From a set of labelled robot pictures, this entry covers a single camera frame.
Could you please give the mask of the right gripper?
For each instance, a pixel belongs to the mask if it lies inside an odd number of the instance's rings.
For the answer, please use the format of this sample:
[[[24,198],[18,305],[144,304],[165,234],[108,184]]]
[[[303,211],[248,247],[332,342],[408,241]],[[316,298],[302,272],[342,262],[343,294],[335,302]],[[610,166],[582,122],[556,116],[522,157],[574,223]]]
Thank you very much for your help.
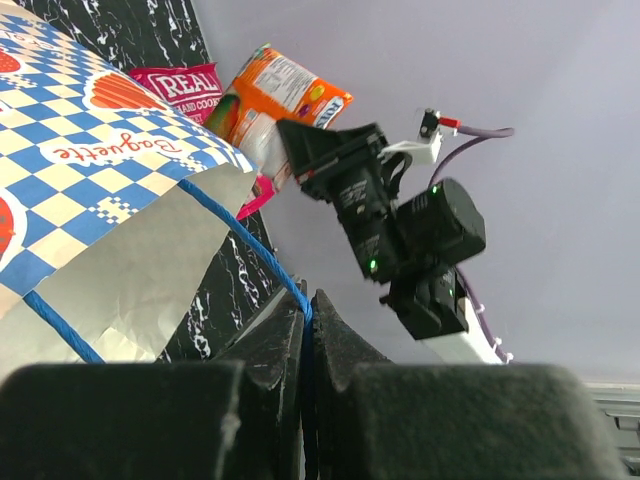
[[[276,128],[298,185],[315,200],[340,204],[346,188],[369,181],[382,192],[383,203],[395,200],[413,163],[402,154],[390,160],[379,157],[389,143],[376,123],[327,130],[282,119]]]

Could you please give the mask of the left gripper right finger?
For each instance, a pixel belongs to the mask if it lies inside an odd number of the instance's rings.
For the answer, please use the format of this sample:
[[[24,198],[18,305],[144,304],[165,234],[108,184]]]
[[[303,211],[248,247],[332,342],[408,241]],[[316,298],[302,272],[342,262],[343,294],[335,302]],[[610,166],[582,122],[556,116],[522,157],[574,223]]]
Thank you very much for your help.
[[[586,388],[553,365],[399,365],[318,291],[323,479],[623,479]]]

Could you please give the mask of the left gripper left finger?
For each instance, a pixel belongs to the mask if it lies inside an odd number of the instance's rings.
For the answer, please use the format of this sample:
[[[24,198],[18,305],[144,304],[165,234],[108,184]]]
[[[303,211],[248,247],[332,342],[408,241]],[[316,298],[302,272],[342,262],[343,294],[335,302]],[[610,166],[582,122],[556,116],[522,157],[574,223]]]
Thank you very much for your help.
[[[290,294],[208,362],[32,365],[1,386],[5,479],[295,479],[303,315]]]

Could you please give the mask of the orange snack bag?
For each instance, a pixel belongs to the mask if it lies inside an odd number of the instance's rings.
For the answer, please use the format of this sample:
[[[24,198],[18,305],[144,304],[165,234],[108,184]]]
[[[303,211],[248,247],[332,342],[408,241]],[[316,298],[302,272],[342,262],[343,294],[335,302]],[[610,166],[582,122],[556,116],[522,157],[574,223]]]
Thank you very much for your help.
[[[204,126],[239,149],[279,191],[291,176],[279,120],[327,128],[353,96],[264,44],[245,62]]]

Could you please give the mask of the pink chips bag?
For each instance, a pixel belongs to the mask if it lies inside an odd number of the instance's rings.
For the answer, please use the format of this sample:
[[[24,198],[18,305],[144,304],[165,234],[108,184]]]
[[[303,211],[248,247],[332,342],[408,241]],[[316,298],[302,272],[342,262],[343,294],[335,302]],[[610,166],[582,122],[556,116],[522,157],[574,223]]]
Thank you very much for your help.
[[[129,75],[175,109],[237,147],[258,167],[259,173],[245,204],[243,219],[269,202],[290,174],[276,122],[282,106],[247,74],[222,86],[214,63],[181,68],[135,68]]]

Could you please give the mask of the blue checkered paper bag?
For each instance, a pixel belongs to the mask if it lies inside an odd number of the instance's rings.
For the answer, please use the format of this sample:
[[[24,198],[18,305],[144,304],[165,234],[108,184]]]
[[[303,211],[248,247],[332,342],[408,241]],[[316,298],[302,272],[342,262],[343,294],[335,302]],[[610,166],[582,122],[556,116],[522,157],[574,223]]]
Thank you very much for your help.
[[[47,22],[1,5],[1,386],[163,363],[257,175]]]

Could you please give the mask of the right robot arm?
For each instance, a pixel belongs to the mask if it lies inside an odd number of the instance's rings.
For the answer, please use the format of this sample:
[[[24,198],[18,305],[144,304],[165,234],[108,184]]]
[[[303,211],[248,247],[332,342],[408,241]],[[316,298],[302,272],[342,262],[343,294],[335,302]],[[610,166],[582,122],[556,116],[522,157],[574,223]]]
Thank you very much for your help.
[[[276,123],[301,191],[333,206],[365,279],[388,286],[381,304],[411,337],[447,363],[508,364],[459,269],[486,248],[483,216],[455,179],[432,176],[424,191],[397,202],[414,164],[442,170],[457,155],[510,128],[478,129],[426,110],[415,141],[391,144],[371,123],[329,130]]]

